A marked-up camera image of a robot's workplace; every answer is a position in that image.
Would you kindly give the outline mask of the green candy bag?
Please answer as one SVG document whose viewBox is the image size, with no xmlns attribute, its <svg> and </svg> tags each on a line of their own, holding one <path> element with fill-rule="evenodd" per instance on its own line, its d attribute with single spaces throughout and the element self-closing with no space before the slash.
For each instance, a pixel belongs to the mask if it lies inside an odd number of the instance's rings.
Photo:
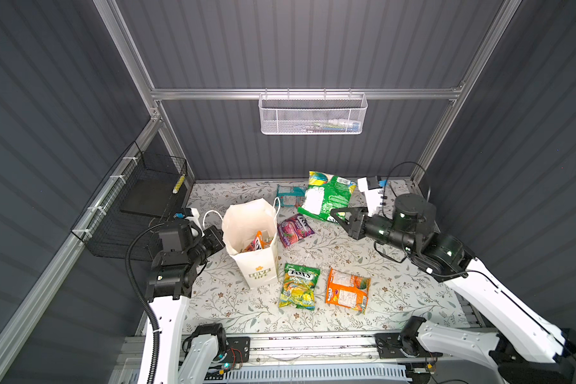
<svg viewBox="0 0 576 384">
<path fill-rule="evenodd" d="M 309 173 L 305 200 L 298 207 L 299 214 L 324 222 L 336 223 L 333 209 L 349 206 L 357 184 L 343 177 L 318 171 Z"/>
</svg>

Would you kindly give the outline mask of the white illustrated paper bag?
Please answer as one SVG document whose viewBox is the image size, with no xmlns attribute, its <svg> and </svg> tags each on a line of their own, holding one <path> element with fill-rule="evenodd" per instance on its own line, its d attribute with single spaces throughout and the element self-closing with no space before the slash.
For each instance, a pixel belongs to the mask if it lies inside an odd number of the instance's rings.
<svg viewBox="0 0 576 384">
<path fill-rule="evenodd" d="M 277 198 L 272 204 L 260 198 L 231 205 L 220 217 L 227 254 L 236 262 L 252 290 L 278 279 L 280 208 Z"/>
</svg>

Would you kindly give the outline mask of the small orange candy bag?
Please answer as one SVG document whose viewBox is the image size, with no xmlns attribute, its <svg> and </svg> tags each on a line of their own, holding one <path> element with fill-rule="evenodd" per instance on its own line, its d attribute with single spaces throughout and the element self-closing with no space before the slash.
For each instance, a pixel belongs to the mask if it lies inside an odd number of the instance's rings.
<svg viewBox="0 0 576 384">
<path fill-rule="evenodd" d="M 258 231 L 254 239 L 242 250 L 243 253 L 260 251 L 270 247 L 273 238 L 265 231 Z"/>
</svg>

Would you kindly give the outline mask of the large orange candy bag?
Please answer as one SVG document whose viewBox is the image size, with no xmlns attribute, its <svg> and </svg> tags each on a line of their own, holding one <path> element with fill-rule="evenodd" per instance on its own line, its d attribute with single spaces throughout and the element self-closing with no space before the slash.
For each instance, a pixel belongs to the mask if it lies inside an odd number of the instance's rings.
<svg viewBox="0 0 576 384">
<path fill-rule="evenodd" d="M 371 278 L 331 268 L 326 284 L 325 303 L 364 313 L 370 301 L 370 287 Z"/>
</svg>

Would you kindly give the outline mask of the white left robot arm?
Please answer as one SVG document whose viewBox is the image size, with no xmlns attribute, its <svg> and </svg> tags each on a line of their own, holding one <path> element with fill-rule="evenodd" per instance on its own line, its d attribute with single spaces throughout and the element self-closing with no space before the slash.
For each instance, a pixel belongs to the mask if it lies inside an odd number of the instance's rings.
<svg viewBox="0 0 576 384">
<path fill-rule="evenodd" d="M 139 383 L 202 383 L 208 371 L 222 370 L 226 332 L 219 323 L 197 326 L 182 338 L 187 308 L 199 272 L 225 244 L 215 226 L 194 222 L 157 225 L 161 251 L 152 262 L 146 288 L 135 289 L 148 318 Z"/>
</svg>

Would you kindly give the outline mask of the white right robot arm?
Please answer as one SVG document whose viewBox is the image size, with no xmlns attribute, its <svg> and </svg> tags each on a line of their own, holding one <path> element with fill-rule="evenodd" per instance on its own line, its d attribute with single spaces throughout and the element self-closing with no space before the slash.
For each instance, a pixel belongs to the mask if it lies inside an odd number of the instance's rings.
<svg viewBox="0 0 576 384">
<path fill-rule="evenodd" d="M 466 299 L 495 327 L 461 331 L 413 316 L 393 347 L 407 357 L 452 355 L 492 369 L 506 383 L 571 383 L 576 331 L 559 328 L 531 310 L 492 275 L 459 239 L 435 230 L 436 207 L 415 194 L 399 195 L 390 218 L 365 207 L 336 208 L 331 216 L 355 239 L 393 246 L 419 270 Z"/>
</svg>

